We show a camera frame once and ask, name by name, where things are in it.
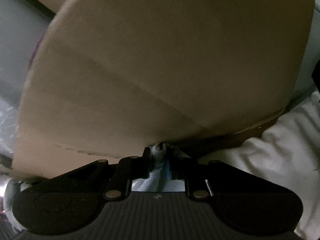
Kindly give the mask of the blue denim drawstring pants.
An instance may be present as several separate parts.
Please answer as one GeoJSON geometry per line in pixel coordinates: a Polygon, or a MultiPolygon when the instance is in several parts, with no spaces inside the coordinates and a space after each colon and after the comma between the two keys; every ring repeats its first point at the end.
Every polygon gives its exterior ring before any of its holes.
{"type": "Polygon", "coordinates": [[[159,143],[151,148],[153,170],[148,179],[137,179],[132,183],[132,191],[137,192],[181,192],[185,190],[184,182],[172,180],[170,161],[173,157],[180,157],[179,150],[169,143],[159,143]]]}

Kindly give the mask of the brown cardboard sheet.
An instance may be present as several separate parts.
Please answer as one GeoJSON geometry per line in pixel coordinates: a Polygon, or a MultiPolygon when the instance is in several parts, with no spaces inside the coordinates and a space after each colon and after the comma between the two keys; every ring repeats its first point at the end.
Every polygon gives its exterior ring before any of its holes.
{"type": "Polygon", "coordinates": [[[19,107],[12,167],[52,178],[145,146],[203,154],[280,116],[315,0],[67,0],[42,38],[19,107]]]}

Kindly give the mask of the cream bear print bedsheet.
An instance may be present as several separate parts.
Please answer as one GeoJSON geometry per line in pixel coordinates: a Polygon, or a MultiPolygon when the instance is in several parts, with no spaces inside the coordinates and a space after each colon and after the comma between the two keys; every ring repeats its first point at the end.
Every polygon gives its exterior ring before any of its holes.
{"type": "Polygon", "coordinates": [[[319,239],[319,91],[282,115],[260,138],[214,152],[220,160],[295,192],[303,215],[295,229],[302,239],[319,239]]]}

